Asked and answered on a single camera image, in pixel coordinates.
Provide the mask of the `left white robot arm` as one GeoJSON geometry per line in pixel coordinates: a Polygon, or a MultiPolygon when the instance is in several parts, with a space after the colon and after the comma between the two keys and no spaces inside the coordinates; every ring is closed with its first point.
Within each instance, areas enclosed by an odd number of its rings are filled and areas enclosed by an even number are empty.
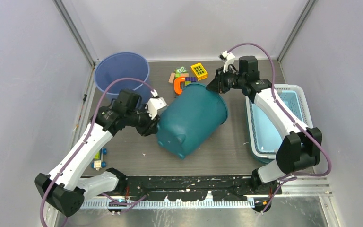
{"type": "Polygon", "coordinates": [[[101,106],[92,116],[82,138],[65,158],[49,172],[39,173],[35,185],[43,198],[66,217],[74,215],[83,202],[105,192],[120,196],[126,192],[126,175],[115,168],[82,179],[84,170],[119,131],[134,127],[141,136],[157,133],[159,112],[167,104],[155,90],[147,103],[138,108],[141,96],[133,90],[123,89],[109,106],[101,106]]]}

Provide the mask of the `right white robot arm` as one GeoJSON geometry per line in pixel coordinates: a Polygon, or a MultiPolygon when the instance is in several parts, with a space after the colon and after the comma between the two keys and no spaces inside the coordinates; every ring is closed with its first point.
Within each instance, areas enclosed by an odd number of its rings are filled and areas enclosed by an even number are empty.
{"type": "Polygon", "coordinates": [[[282,139],[275,160],[253,170],[250,189],[263,194],[273,189],[280,178],[319,164],[322,133],[297,118],[276,93],[274,85],[260,78],[256,57],[240,57],[238,67],[233,64],[236,57],[232,53],[224,52],[219,58],[224,65],[216,70],[206,89],[220,94],[230,89],[241,90],[266,114],[282,139]]]}

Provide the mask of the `teal plastic bucket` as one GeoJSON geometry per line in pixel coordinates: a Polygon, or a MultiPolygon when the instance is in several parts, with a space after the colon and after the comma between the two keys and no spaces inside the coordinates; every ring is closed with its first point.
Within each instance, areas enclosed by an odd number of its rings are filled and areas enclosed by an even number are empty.
{"type": "Polygon", "coordinates": [[[157,143],[184,159],[228,118],[224,99],[201,83],[187,85],[160,115],[157,143]]]}

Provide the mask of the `blue plastic bucket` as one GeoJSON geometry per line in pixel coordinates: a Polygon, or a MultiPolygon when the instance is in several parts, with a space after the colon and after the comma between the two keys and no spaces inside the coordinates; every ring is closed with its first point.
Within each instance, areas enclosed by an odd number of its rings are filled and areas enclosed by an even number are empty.
{"type": "Polygon", "coordinates": [[[150,66],[143,56],[134,52],[118,52],[98,64],[94,72],[94,82],[104,92],[117,79],[138,79],[140,81],[123,80],[114,84],[105,94],[105,98],[108,101],[116,99],[120,90],[128,88],[140,94],[142,102],[146,103],[151,97],[151,89],[142,81],[150,85],[149,74],[150,66]]]}

